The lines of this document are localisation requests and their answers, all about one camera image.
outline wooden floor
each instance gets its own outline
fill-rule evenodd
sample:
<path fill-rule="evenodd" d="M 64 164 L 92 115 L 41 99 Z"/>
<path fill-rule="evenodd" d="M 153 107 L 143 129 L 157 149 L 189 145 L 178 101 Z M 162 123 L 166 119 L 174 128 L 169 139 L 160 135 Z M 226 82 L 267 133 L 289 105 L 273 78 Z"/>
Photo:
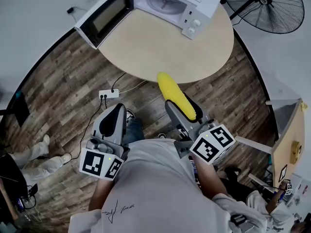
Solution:
<path fill-rule="evenodd" d="M 79 141 L 90 116 L 99 106 L 98 91 L 110 89 L 123 74 L 97 50 L 92 49 L 73 33 L 56 47 L 38 66 L 22 88 L 31 115 L 20 128 L 14 116 L 5 118 L 3 140 L 11 151 L 19 152 L 51 137 L 50 156 L 71 152 L 77 156 Z M 141 82 L 125 74 L 115 85 L 125 91 Z M 240 135 L 271 146 L 274 132 L 265 96 L 259 80 L 244 51 L 235 40 L 231 57 L 223 68 L 211 77 L 181 85 L 182 90 L 198 100 L 206 111 L 223 123 L 233 135 Z M 139 89 L 109 100 L 108 106 L 122 102 L 142 119 L 146 138 L 160 132 L 176 138 L 177 132 L 164 109 L 164 99 L 156 83 L 145 82 Z M 92 125 L 86 131 L 90 134 Z M 28 167 L 36 166 L 35 160 Z M 262 175 L 268 157 L 263 152 L 236 143 L 234 150 L 221 163 L 223 168 L 237 164 L 244 172 L 240 180 L 249 184 L 247 174 Z M 78 171 L 78 161 L 63 166 L 38 184 L 37 206 L 42 222 L 31 216 L 27 227 L 33 232 L 67 232 L 70 216 L 87 209 L 96 179 Z"/>

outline round table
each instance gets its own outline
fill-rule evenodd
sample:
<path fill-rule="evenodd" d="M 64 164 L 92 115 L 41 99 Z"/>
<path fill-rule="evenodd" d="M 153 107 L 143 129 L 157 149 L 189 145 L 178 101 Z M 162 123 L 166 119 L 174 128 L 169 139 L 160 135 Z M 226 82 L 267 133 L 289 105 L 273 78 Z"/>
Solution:
<path fill-rule="evenodd" d="M 140 9 L 129 14 L 99 46 L 116 67 L 156 82 L 158 72 L 189 83 L 217 72 L 233 49 L 231 21 L 219 4 L 206 28 L 191 40 L 175 25 Z"/>

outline microwave knob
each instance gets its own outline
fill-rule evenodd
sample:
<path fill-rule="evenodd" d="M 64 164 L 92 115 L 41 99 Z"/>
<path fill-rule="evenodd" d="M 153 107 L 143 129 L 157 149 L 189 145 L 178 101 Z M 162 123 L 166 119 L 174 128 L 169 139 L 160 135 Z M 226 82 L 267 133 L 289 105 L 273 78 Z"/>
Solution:
<path fill-rule="evenodd" d="M 201 22 L 199 20 L 195 19 L 195 20 L 193 20 L 192 25 L 193 25 L 193 27 L 197 28 L 197 27 L 200 27 Z"/>
<path fill-rule="evenodd" d="M 195 33 L 195 29 L 192 28 L 192 27 L 189 27 L 189 28 L 188 28 L 188 32 L 189 32 L 190 34 L 194 34 L 194 33 Z"/>

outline power strip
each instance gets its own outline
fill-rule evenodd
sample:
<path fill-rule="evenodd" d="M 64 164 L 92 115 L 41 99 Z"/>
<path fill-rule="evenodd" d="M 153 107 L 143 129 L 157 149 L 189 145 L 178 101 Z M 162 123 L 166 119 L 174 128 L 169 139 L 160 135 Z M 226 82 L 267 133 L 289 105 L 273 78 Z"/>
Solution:
<path fill-rule="evenodd" d="M 101 95 L 104 97 L 107 95 L 106 99 L 112 99 L 112 98 L 118 98 L 119 97 L 119 89 L 113 89 L 113 92 L 110 90 L 102 90 L 99 91 L 99 98 L 101 98 Z"/>

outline white microwave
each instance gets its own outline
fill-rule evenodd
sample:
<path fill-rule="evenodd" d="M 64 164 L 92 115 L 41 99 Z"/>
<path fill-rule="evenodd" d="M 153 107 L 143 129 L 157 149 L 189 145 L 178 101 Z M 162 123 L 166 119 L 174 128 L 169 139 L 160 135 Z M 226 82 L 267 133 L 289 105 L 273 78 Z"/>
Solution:
<path fill-rule="evenodd" d="M 75 25 L 95 49 L 134 9 L 141 9 L 177 27 L 194 39 L 212 20 L 220 0 L 99 0 Z"/>

